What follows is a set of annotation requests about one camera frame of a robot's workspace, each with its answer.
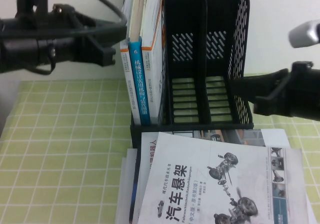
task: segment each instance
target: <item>book spine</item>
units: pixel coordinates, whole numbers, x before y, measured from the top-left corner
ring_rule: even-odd
[[[152,50],[142,50],[146,93],[148,98],[150,122],[151,124],[158,124],[158,113],[157,113],[157,97],[155,90],[155,77],[154,77],[154,58]]]
[[[140,112],[141,125],[149,126],[150,113],[147,97],[146,79],[144,71],[144,63],[141,50],[141,41],[129,42],[129,53],[131,59],[134,86]]]
[[[124,69],[126,87],[128,89],[128,94],[129,94],[133,121],[135,125],[141,125],[137,94],[135,90],[135,81],[134,81],[134,76],[132,72],[130,54],[128,49],[121,51],[121,59],[122,59],[122,64]]]

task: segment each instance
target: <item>silver metal part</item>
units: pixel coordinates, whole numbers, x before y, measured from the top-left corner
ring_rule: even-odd
[[[304,48],[316,45],[320,42],[318,36],[320,20],[305,22],[289,32],[289,41],[293,48]]]

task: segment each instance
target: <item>background wall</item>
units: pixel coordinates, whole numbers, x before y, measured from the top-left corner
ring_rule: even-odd
[[[122,7],[123,0],[109,1]],[[54,3],[70,4],[86,15],[117,21],[116,15],[96,0],[49,0],[49,7]],[[15,13],[16,0],[0,0],[0,18],[12,18]],[[274,72],[291,68],[294,61],[313,61],[315,68],[319,69],[319,45],[294,49],[288,41],[291,29],[316,19],[320,19],[320,0],[250,0],[245,72]],[[19,80],[123,78],[119,45],[116,45],[116,51],[116,65],[104,68],[94,64],[63,62],[50,76],[24,70],[0,74],[0,120],[11,110]]]

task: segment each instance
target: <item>wheel illustration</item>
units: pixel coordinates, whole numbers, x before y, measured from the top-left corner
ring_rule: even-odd
[[[219,171],[216,168],[211,168],[210,171],[209,171],[209,175],[213,179],[217,179],[217,180],[220,180],[222,178],[222,174],[219,173]]]
[[[241,197],[238,200],[238,204],[242,207],[244,214],[247,216],[253,216],[258,214],[258,209],[255,202],[248,197]]]
[[[233,165],[236,165],[238,163],[238,158],[230,152],[227,152],[224,155],[224,158],[227,159]]]
[[[278,151],[280,151],[282,148],[278,148],[278,147],[271,147],[271,149],[272,149],[274,152],[278,152]]]
[[[220,180],[220,181],[218,181],[218,185],[221,185],[221,186],[223,186],[223,185],[226,184],[226,183],[227,183],[226,180]]]
[[[226,214],[219,214],[219,215],[214,215],[215,217],[215,224],[231,224],[230,217],[227,216]]]

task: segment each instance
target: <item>mesh panel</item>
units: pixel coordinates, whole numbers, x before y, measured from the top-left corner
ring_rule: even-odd
[[[228,78],[229,80],[241,78],[243,76],[243,66],[245,64],[245,44],[246,44],[246,28],[248,21],[248,4],[246,0],[239,0],[238,12],[235,22],[234,40],[231,47]],[[247,124],[250,122],[249,109],[245,102],[239,96],[234,97],[234,102],[240,123]]]
[[[214,31],[206,35],[206,57],[208,60],[224,58],[226,37],[226,31]]]
[[[193,59],[193,42],[194,35],[192,33],[172,35],[173,61],[184,62]]]

